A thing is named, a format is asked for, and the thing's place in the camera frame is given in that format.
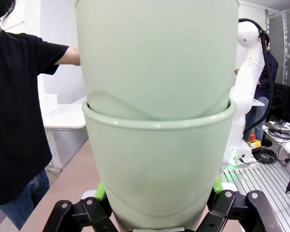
light green plastic cup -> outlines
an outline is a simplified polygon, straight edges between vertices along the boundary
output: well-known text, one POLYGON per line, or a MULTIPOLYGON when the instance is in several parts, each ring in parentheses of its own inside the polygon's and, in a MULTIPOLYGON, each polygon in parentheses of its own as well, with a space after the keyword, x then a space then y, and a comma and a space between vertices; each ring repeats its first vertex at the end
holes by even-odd
POLYGON ((182 120, 227 108, 237 0, 78 0, 87 101, 133 120, 182 120))
POLYGON ((110 205, 127 231, 194 229, 219 175, 235 104, 212 116, 138 121, 85 102, 87 131, 110 205))

person's arm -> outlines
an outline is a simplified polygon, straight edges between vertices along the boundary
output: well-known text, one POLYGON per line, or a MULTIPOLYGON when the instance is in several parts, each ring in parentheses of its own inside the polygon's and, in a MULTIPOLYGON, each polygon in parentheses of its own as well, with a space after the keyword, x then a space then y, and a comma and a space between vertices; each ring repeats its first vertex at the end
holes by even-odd
POLYGON ((66 53, 61 57, 55 65, 60 64, 73 64, 76 66, 81 65, 81 60, 79 57, 79 49, 77 47, 69 47, 66 53))
POLYGON ((267 78, 267 74, 261 75, 258 85, 260 85, 262 88, 268 88, 270 86, 269 79, 267 78))

person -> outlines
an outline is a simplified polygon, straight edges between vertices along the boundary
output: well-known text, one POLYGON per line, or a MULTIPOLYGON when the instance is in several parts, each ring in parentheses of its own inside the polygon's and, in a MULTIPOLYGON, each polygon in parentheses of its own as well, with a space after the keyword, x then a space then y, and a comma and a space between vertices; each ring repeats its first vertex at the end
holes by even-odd
MULTIPOLYGON (((15 0, 0 0, 0 18, 15 0)), ((49 189, 52 159, 39 105, 37 76, 80 65, 78 48, 7 33, 0 27, 0 209, 20 230, 49 189)))
MULTIPOLYGON (((266 50, 267 50, 267 57, 269 60, 271 73, 272 73, 272 79, 273 82, 276 80, 277 75, 277 69, 278 69, 278 62, 275 59, 275 57, 271 54, 269 50, 269 43, 270 43, 270 37, 266 34, 265 35, 265 44, 266 44, 266 50)), ((266 74, 266 68, 263 68, 263 71, 261 73, 261 76, 258 81, 258 85, 255 92, 255 99, 259 100, 260 102, 264 103, 265 106, 258 106, 258 107, 252 107, 251 110, 246 114, 246 125, 245 128, 255 123, 257 120, 259 120, 265 113, 266 108, 269 103, 269 97, 270 97, 270 83, 268 76, 266 74)), ((257 140, 262 141, 263 139, 263 130, 262 126, 265 123, 266 119, 260 124, 258 124, 255 127, 255 135, 257 140)), ((249 141, 251 131, 248 131, 244 134, 243 139, 245 141, 249 141)))

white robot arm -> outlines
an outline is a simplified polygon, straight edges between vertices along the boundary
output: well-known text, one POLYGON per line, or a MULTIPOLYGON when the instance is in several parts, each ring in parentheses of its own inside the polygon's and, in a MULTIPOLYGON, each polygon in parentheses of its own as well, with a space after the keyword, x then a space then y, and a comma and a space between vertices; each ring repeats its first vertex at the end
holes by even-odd
POLYGON ((230 98, 236 104, 236 113, 224 155, 224 162, 238 166, 244 163, 253 163, 254 157, 251 148, 243 140, 245 129, 245 115, 250 111, 259 77, 264 68, 262 45, 258 41, 259 30, 251 22, 238 24, 238 43, 245 47, 244 62, 238 72, 235 86, 232 87, 230 98))

black chair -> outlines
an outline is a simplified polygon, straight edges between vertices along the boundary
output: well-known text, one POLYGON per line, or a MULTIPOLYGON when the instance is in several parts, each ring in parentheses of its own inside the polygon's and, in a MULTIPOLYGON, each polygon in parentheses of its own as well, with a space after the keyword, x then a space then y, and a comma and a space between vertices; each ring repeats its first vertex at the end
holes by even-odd
POLYGON ((274 83, 274 100, 267 121, 284 120, 290 123, 290 87, 274 83))

